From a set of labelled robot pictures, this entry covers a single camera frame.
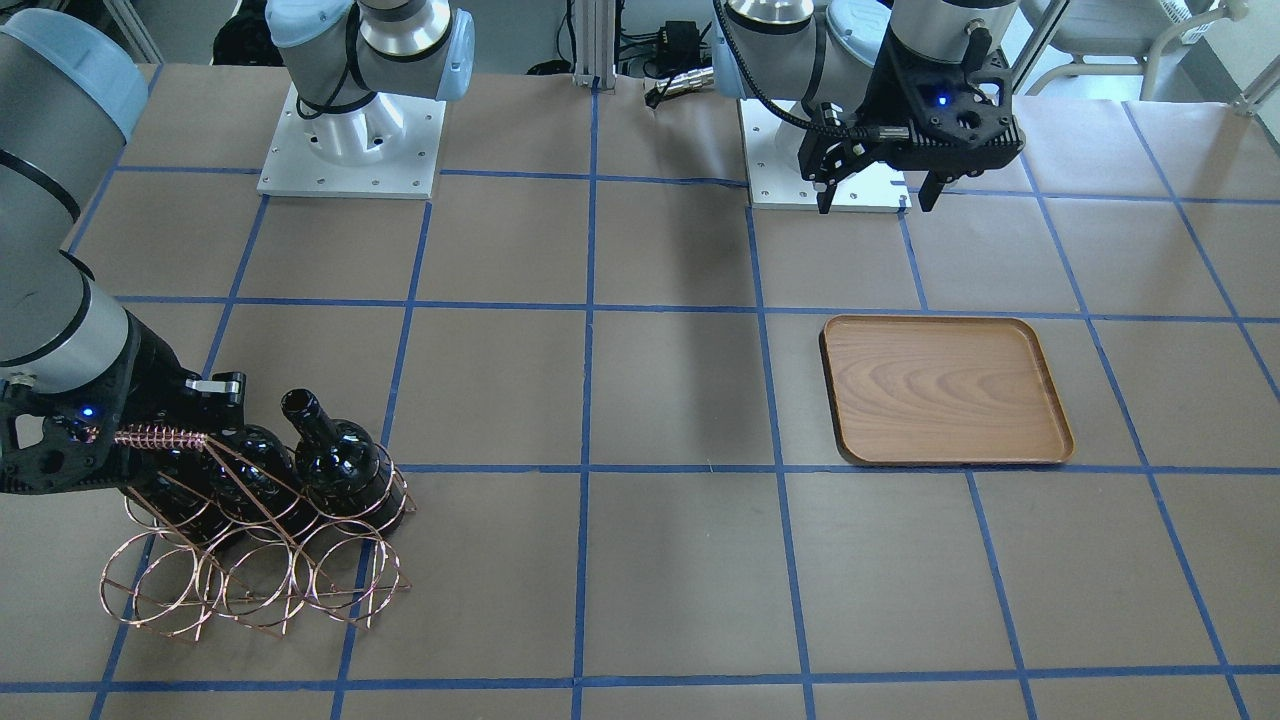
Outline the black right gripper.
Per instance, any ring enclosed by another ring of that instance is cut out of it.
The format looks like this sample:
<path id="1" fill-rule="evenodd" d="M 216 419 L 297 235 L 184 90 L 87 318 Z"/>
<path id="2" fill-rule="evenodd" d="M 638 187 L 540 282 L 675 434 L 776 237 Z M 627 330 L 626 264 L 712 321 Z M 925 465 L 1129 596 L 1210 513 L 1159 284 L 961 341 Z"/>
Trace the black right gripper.
<path id="1" fill-rule="evenodd" d="M 84 386 L 40 393 L 3 382 L 3 492 L 55 495 L 148 482 L 164 452 L 201 452 L 244 428 L 242 372 L 210 380 L 184 369 L 132 320 L 120 355 Z"/>

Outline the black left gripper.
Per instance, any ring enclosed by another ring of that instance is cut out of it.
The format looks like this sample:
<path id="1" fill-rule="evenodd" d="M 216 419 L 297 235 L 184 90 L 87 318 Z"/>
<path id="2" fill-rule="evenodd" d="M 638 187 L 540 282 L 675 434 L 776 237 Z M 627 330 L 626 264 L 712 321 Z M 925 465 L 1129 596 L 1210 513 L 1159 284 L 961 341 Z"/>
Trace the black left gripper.
<path id="1" fill-rule="evenodd" d="M 876 161 L 925 173 L 922 211 L 933 211 L 952 182 L 1007 167 L 1025 147 L 1010 77 L 1005 53 L 989 40 L 963 42 L 956 63 L 884 41 L 861 105 L 805 131 L 797 160 L 815 184 L 818 213 L 831 213 L 840 181 Z"/>

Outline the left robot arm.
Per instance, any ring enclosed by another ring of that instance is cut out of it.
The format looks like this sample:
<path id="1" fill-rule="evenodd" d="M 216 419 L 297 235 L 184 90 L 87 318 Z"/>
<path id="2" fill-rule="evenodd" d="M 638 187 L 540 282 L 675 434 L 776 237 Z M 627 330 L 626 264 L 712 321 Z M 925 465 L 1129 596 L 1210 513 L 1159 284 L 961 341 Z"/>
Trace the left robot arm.
<path id="1" fill-rule="evenodd" d="M 794 165 L 828 213 L 882 163 L 924 176 L 922 210 L 1007 167 L 1025 138 L 1000 49 L 1014 1 L 717 1 L 716 86 L 791 131 Z"/>

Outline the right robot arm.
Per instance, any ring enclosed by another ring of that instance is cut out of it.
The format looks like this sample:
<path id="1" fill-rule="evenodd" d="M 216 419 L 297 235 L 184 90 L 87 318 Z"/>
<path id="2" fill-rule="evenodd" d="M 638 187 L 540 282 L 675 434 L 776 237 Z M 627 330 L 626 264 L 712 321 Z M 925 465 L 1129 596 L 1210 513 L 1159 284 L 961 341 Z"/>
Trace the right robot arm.
<path id="1" fill-rule="evenodd" d="M 448 1 L 270 1 L 265 18 L 292 94 L 260 192 L 429 199 L 474 18 Z M 246 382 L 186 370 L 61 250 L 148 100 L 131 56 L 38 8 L 3 24 L 1 50 L 3 491 L 137 486 L 143 425 L 232 436 Z"/>

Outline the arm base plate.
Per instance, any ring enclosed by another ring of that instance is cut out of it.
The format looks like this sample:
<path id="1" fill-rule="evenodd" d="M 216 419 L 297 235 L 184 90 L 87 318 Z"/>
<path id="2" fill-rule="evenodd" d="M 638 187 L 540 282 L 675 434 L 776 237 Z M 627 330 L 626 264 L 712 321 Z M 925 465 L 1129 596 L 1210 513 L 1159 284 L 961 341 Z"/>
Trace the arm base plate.
<path id="1" fill-rule="evenodd" d="M 803 178 L 797 154 L 805 132 L 755 99 L 739 101 L 751 205 L 765 210 L 817 210 L 819 190 Z M 883 163 L 835 187 L 831 211 L 896 213 L 911 206 L 902 172 Z"/>
<path id="2" fill-rule="evenodd" d="M 448 102 L 394 94 L 306 119 L 294 87 L 257 182 L 261 195 L 431 200 Z"/>

